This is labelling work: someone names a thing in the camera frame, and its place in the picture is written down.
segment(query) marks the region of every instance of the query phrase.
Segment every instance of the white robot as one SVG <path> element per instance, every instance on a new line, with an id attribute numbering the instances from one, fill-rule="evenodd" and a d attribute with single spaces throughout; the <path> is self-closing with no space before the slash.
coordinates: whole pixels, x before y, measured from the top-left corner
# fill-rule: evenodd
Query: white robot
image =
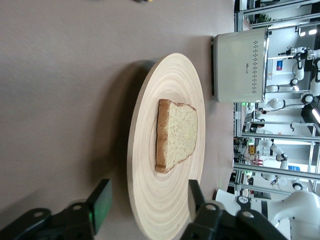
<path id="1" fill-rule="evenodd" d="M 266 87 L 266 90 L 271 93 L 278 92 L 281 89 L 285 91 L 293 90 L 294 86 L 297 85 L 298 81 L 301 81 L 304 76 L 304 67 L 302 60 L 318 60 L 315 68 L 316 74 L 314 79 L 311 80 L 310 90 L 304 92 L 300 99 L 287 99 L 279 100 L 278 98 L 273 98 L 271 100 L 265 101 L 266 107 L 271 107 L 274 110 L 280 110 L 291 106 L 300 106 L 303 108 L 305 105 L 308 105 L 313 102 L 314 98 L 320 96 L 320 49 L 312 50 L 309 47 L 298 47 L 293 48 L 288 47 L 286 52 L 280 53 L 279 55 L 290 55 L 294 56 L 293 58 L 297 61 L 297 70 L 294 72 L 295 78 L 290 81 L 289 85 L 269 85 Z"/>
<path id="2" fill-rule="evenodd" d="M 281 162 L 280 169 L 288 169 L 288 155 L 277 145 L 275 145 L 269 138 L 260 139 L 259 144 L 260 146 L 263 146 L 265 148 L 270 148 L 272 151 L 276 153 L 275 159 L 278 162 Z M 297 177 L 283 177 L 283 176 L 277 176 L 275 174 L 267 174 L 263 173 L 261 176 L 267 180 L 270 181 L 272 184 L 287 184 L 287 181 L 291 181 L 292 187 L 296 191 L 305 190 L 307 191 L 308 188 L 306 185 L 303 185 L 301 181 Z"/>
<path id="3" fill-rule="evenodd" d="M 214 200 L 234 216 L 242 209 L 258 211 L 289 240 L 320 239 L 320 197 L 312 192 L 295 191 L 284 200 L 266 201 L 219 189 Z"/>

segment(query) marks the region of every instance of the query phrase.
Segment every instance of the round wooden plate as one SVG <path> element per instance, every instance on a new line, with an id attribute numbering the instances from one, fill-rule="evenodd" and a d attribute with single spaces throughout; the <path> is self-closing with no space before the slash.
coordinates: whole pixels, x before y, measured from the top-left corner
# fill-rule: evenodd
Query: round wooden plate
<path id="1" fill-rule="evenodd" d="M 190 104 L 197 111 L 193 154 L 168 173 L 155 171 L 159 99 Z M 205 155 L 206 118 L 197 71 L 182 54 L 159 60 L 138 95 L 129 133 L 127 180 L 130 204 L 140 230 L 152 240 L 170 240 L 188 216 L 188 180 L 200 181 Z"/>

